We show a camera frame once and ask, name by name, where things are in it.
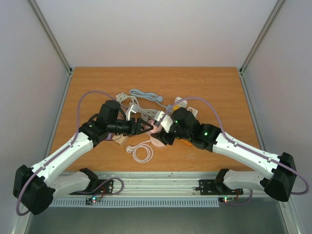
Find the white plug adapter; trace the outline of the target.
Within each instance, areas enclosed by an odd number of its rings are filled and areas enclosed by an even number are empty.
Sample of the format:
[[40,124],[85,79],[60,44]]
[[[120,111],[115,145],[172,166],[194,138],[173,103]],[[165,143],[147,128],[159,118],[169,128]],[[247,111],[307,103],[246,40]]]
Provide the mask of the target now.
[[[181,97],[176,97],[175,98],[175,103],[180,101],[180,100],[182,100]],[[182,108],[187,108],[187,104],[188,104],[188,102],[186,100],[183,100],[183,101],[179,102],[177,105],[174,106],[174,110],[176,110],[178,108],[181,108],[181,107]]]

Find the beige cube socket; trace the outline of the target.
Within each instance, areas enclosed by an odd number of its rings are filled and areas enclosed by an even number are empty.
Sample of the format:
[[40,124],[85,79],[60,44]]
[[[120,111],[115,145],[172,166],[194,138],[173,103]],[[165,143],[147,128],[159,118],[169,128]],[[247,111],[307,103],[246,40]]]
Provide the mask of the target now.
[[127,142],[128,136],[114,136],[114,139],[115,143],[122,147]]

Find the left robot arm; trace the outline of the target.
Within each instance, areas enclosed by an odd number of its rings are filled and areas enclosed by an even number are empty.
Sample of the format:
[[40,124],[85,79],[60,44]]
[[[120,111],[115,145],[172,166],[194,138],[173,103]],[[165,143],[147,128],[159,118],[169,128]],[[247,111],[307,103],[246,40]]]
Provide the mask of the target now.
[[53,154],[31,167],[22,165],[17,169],[13,187],[13,196],[18,200],[16,213],[25,215],[20,212],[20,205],[38,215],[58,197],[72,193],[94,195],[102,184],[91,170],[83,168],[63,178],[59,175],[80,156],[105,141],[109,134],[131,137],[153,128],[141,118],[126,115],[117,101],[106,101],[99,113],[83,123],[74,136]]

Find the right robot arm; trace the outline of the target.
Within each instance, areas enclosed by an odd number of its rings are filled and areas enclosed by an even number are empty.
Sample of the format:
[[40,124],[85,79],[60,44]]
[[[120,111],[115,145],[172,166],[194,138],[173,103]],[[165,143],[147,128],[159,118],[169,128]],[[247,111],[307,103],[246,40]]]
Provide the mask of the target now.
[[165,145],[185,139],[198,149],[227,156],[251,168],[250,172],[221,169],[214,180],[220,194],[230,189],[248,189],[263,191],[281,202],[289,200],[296,179],[292,155],[277,155],[252,147],[223,133],[219,127],[200,123],[185,108],[175,110],[172,116],[158,111],[154,123],[162,126],[162,130],[153,136]]

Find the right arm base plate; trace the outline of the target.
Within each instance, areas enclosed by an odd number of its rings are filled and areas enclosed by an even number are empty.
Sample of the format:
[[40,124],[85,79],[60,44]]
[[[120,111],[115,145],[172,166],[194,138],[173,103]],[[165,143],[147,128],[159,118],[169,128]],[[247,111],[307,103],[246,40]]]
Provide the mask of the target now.
[[230,189],[222,182],[215,182],[213,179],[201,179],[198,181],[196,191],[201,195],[243,195],[242,189]]

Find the pink cube socket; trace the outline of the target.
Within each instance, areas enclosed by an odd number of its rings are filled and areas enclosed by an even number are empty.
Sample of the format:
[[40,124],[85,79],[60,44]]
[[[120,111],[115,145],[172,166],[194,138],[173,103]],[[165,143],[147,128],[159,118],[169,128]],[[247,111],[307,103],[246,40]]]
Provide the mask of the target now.
[[153,129],[149,130],[146,134],[151,135],[151,134],[154,134],[154,133],[159,133],[162,130],[162,126],[161,125],[159,125],[159,126],[154,125],[154,120],[151,119],[151,120],[148,121],[148,123],[153,126]]

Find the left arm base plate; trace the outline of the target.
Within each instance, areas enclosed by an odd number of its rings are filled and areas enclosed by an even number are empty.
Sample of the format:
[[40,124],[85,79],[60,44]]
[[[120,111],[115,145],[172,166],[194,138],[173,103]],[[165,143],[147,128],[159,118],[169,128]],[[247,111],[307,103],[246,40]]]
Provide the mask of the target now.
[[104,182],[105,179],[91,180],[85,190],[73,192],[70,193],[70,195],[98,195],[103,192],[105,192],[106,194],[112,194],[114,180],[110,179],[107,182]]

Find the white cube socket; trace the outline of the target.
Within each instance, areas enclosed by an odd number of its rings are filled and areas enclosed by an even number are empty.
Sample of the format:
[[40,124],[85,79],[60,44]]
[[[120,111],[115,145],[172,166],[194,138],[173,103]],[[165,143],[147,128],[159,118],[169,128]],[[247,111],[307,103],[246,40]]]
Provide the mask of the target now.
[[192,108],[192,107],[188,107],[187,110],[190,111],[194,115],[194,117],[197,117],[197,114],[198,114],[197,109]]

